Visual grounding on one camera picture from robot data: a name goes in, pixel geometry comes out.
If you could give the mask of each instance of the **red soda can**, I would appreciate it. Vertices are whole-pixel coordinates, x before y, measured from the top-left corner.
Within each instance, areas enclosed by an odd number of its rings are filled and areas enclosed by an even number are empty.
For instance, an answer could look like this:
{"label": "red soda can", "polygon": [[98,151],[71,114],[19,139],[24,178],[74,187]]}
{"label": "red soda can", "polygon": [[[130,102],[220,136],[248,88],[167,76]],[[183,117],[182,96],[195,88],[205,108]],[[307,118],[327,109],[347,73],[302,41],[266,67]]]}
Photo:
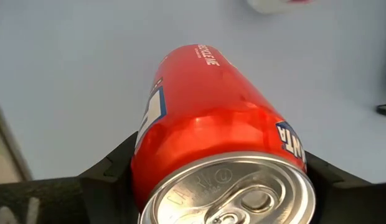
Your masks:
{"label": "red soda can", "polygon": [[161,62],[131,168],[141,224],[309,223],[314,212],[297,134],[207,45]]}

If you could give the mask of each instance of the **white tabletop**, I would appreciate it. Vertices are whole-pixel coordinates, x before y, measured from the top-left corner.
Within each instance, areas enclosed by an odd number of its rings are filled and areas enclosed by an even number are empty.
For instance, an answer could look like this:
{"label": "white tabletop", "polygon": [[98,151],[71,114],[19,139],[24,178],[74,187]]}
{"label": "white tabletop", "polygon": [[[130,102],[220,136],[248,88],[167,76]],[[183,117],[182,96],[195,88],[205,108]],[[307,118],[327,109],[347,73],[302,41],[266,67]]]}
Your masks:
{"label": "white tabletop", "polygon": [[261,16],[242,0],[0,1],[0,105],[36,179],[77,175],[137,130],[158,63],[213,45],[305,149],[386,181],[386,0]]}

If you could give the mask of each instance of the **can rim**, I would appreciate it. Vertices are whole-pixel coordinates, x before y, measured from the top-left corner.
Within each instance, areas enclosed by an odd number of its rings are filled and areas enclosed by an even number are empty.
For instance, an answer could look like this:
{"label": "can rim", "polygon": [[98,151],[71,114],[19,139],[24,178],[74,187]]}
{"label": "can rim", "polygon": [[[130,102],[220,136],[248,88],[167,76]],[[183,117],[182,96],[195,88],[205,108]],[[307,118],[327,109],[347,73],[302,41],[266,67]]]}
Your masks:
{"label": "can rim", "polygon": [[230,162],[236,159],[245,159],[249,161],[267,161],[270,163],[283,165],[286,168],[289,168],[293,173],[295,174],[295,178],[298,179],[298,182],[307,188],[307,192],[305,193],[306,199],[309,201],[308,208],[303,211],[303,213],[309,214],[308,222],[312,219],[314,208],[315,208],[315,194],[314,194],[314,187],[308,178],[308,176],[298,167],[290,163],[290,161],[275,156],[273,154],[268,154],[264,152],[255,152],[255,151],[238,151],[238,152],[227,152],[223,154],[217,154],[214,156],[205,157],[199,160],[196,160],[194,162],[191,162],[187,165],[182,166],[181,168],[175,170],[171,174],[167,175],[165,178],[163,178],[162,181],[160,181],[155,188],[151,191],[149,200],[146,203],[145,208],[142,211],[140,224],[147,224],[147,222],[144,223],[144,220],[151,219],[151,213],[154,213],[155,204],[158,200],[157,196],[161,194],[163,190],[166,190],[173,184],[178,183],[183,178],[193,174],[195,171],[198,171],[200,169],[203,169],[205,167],[219,164],[221,162]]}

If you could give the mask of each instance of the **blurry white object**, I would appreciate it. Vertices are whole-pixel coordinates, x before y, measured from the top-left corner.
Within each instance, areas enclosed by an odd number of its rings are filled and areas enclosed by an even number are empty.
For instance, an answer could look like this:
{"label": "blurry white object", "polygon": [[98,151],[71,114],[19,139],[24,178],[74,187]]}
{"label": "blurry white object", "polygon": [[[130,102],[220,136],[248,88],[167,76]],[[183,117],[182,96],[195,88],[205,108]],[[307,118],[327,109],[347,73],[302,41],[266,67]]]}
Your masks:
{"label": "blurry white object", "polygon": [[256,11],[271,14],[303,7],[311,0],[247,0],[247,2]]}
{"label": "blurry white object", "polygon": [[0,155],[0,184],[14,183],[20,181],[17,171],[13,168],[11,162]]}

